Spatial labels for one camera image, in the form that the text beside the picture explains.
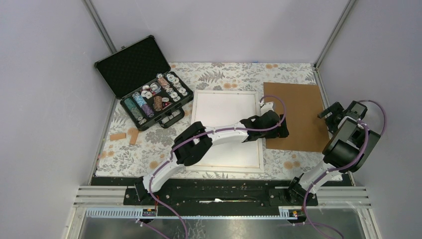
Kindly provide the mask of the brown cardboard backing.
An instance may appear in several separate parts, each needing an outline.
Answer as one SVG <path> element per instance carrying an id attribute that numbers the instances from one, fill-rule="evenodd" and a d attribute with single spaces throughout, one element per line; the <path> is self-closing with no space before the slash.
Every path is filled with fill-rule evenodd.
<path id="1" fill-rule="evenodd" d="M 329 142 L 327 127 L 317 115 L 324 110 L 317 85 L 263 84 L 264 95 L 276 96 L 286 105 L 289 136 L 266 140 L 267 149 L 322 152 Z"/>

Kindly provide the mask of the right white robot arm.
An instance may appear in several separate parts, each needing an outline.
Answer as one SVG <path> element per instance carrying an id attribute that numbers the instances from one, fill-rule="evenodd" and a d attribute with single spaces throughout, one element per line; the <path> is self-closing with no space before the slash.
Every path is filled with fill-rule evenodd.
<path id="1" fill-rule="evenodd" d="M 318 114 L 318 118 L 325 120 L 332 138 L 323 149 L 323 159 L 318 165 L 295 177 L 284 190 L 284 198 L 289 204 L 305 205 L 332 177 L 362 167 L 383 135 L 383 132 L 371 130 L 364 122 L 368 102 L 352 101 L 347 108 L 335 102 Z"/>

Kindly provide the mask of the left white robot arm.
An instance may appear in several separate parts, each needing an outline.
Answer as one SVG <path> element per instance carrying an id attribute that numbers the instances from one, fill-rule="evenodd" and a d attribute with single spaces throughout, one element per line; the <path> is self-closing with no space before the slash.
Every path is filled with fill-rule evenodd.
<path id="1" fill-rule="evenodd" d="M 175 138 L 167 159 L 151 173 L 135 181 L 135 198 L 141 204 L 150 204 L 154 200 L 154 193 L 158 192 L 168 179 L 182 168 L 198 163 L 213 146 L 288 136 L 285 116 L 273 110 L 262 116 L 251 116 L 226 126 L 204 126 L 197 121 Z"/>

